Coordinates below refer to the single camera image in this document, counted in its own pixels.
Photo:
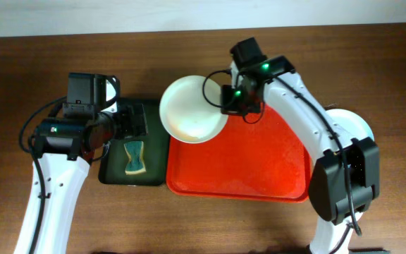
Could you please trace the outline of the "white plate with red smear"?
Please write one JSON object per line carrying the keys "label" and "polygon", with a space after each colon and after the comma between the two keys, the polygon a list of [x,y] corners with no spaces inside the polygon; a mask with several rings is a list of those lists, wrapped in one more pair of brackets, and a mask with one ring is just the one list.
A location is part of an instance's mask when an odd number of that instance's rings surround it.
{"label": "white plate with red smear", "polygon": [[362,140],[369,137],[375,140],[369,124],[356,113],[346,109],[329,109],[326,113],[356,139]]}

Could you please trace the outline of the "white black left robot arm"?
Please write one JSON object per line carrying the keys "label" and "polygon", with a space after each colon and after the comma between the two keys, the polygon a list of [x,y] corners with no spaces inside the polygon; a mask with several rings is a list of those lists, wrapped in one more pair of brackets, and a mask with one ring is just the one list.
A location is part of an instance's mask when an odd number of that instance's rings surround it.
{"label": "white black left robot arm", "polygon": [[68,94],[19,143],[33,160],[30,197],[16,253],[64,253],[95,150],[148,133],[144,107],[120,101],[114,75],[69,73]]}

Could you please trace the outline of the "green yellow sponge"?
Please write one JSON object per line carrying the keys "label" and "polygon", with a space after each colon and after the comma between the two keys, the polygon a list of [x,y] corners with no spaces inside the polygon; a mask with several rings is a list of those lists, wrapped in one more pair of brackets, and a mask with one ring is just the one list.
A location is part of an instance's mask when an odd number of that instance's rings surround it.
{"label": "green yellow sponge", "polygon": [[144,143],[142,141],[130,141],[124,145],[128,156],[128,163],[125,167],[126,175],[136,175],[145,173]]}

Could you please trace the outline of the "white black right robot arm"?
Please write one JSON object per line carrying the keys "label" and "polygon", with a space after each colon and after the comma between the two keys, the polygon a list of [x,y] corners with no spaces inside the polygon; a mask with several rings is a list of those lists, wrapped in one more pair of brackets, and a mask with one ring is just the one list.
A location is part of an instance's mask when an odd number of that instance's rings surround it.
{"label": "white black right robot arm", "polygon": [[284,56],[234,56],[232,83],[222,92],[226,114],[245,116],[263,103],[290,127],[308,151],[314,168],[309,200],[318,215],[308,253],[349,253],[359,219],[380,193],[379,147],[364,119],[326,111]]}

